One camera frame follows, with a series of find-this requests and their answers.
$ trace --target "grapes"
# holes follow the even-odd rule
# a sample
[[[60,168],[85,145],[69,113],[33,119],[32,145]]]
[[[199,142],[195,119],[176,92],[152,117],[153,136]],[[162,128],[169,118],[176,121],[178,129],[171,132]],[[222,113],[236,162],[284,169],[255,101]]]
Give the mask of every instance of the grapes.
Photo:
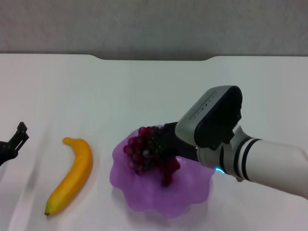
[[[162,145],[161,140],[166,130],[159,127],[141,127],[138,136],[131,137],[123,151],[128,155],[129,166],[138,175],[144,172],[159,169],[163,176],[162,185],[168,186],[172,182],[172,174],[180,165],[175,156],[166,158],[169,149]]]

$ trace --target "table surface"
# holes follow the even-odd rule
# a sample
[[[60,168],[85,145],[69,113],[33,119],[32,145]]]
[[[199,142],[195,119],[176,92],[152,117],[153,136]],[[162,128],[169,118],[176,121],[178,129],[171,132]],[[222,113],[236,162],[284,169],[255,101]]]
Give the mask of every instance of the table surface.
[[[308,202],[215,173],[208,200],[175,219],[130,210],[109,182],[112,150],[131,131],[178,121],[211,87],[237,85],[253,136],[308,151],[308,58],[215,57],[201,62],[107,61],[89,55],[0,54],[0,140],[20,121],[30,139],[0,168],[0,229],[8,231],[289,231],[308,226]],[[70,168],[65,136],[92,147],[93,172],[54,217],[45,203]]]

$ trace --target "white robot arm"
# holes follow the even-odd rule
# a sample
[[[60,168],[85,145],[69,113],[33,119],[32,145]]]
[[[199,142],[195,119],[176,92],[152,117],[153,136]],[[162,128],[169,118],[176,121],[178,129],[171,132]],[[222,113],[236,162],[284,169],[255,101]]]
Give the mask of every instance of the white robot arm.
[[[308,199],[306,153],[246,135],[238,124],[241,107],[238,87],[209,89],[177,123],[176,136],[197,147],[206,167]]]

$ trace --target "yellow banana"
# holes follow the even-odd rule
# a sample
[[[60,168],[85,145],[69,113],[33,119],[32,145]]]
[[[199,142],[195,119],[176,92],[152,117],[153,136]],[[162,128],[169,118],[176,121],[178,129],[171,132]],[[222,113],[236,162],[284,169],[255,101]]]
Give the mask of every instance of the yellow banana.
[[[92,151],[87,142],[66,137],[63,143],[73,148],[75,160],[66,177],[49,197],[46,216],[60,212],[72,201],[87,181],[93,166]]]

